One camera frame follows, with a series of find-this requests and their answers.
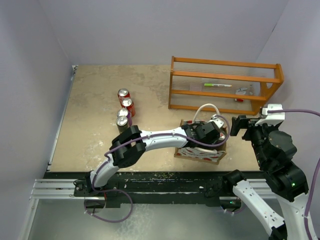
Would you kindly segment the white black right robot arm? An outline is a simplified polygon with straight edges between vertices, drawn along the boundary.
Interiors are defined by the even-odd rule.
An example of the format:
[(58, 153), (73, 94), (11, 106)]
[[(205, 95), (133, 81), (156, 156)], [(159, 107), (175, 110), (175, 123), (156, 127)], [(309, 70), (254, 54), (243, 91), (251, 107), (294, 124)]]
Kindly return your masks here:
[(271, 240), (316, 240), (311, 215), (312, 191), (304, 172), (293, 163), (297, 148), (292, 137), (279, 130), (283, 121), (267, 118), (232, 118), (231, 136), (241, 129), (242, 139), (249, 141), (263, 172), (266, 184), (275, 194), (282, 215), (277, 214), (253, 189), (239, 170), (222, 178), (221, 190), (228, 196), (237, 196), (259, 220)]

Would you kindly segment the purple Fanta can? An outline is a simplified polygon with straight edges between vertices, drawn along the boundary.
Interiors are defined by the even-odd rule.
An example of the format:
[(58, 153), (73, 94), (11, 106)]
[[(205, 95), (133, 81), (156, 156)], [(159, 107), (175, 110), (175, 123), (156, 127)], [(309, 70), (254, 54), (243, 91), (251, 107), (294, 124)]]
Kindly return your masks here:
[(117, 117), (127, 117), (128, 119), (128, 123), (129, 125), (131, 126), (132, 125), (132, 115), (131, 115), (131, 112), (126, 109), (126, 108), (121, 108), (118, 110), (117, 112)]

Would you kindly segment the red tab soda can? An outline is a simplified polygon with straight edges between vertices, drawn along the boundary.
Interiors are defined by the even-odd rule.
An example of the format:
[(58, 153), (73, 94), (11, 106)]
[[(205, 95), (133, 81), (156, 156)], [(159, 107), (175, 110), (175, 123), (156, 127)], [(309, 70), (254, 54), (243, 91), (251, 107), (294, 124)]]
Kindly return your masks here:
[(221, 132), (221, 133), (220, 133), (220, 135), (219, 135), (218, 142), (219, 142), (219, 143), (221, 143), (221, 142), (225, 141), (226, 136), (227, 136), (227, 134), (226, 134), (226, 133)]

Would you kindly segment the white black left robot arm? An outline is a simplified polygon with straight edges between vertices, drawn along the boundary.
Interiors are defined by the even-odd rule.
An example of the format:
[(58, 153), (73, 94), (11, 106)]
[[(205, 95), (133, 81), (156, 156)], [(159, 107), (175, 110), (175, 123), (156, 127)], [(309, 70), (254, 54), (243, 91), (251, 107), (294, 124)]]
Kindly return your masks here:
[(85, 190), (91, 196), (98, 196), (116, 172), (135, 165), (144, 153), (152, 150), (219, 147), (230, 137), (223, 125), (220, 119), (187, 123), (163, 131), (145, 131), (132, 125), (112, 140), (109, 151), (104, 154), (105, 160), (86, 177)]

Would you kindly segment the red cola can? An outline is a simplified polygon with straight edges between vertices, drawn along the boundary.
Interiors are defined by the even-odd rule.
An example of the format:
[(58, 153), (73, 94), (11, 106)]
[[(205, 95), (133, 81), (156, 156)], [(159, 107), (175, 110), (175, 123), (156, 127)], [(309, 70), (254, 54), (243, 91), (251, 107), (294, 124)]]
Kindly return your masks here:
[(122, 100), (122, 106), (126, 108), (130, 113), (131, 116), (134, 117), (136, 115), (136, 110), (134, 106), (134, 102), (130, 97), (126, 97)]
[(117, 96), (119, 99), (130, 98), (130, 91), (126, 88), (121, 88), (117, 92)]

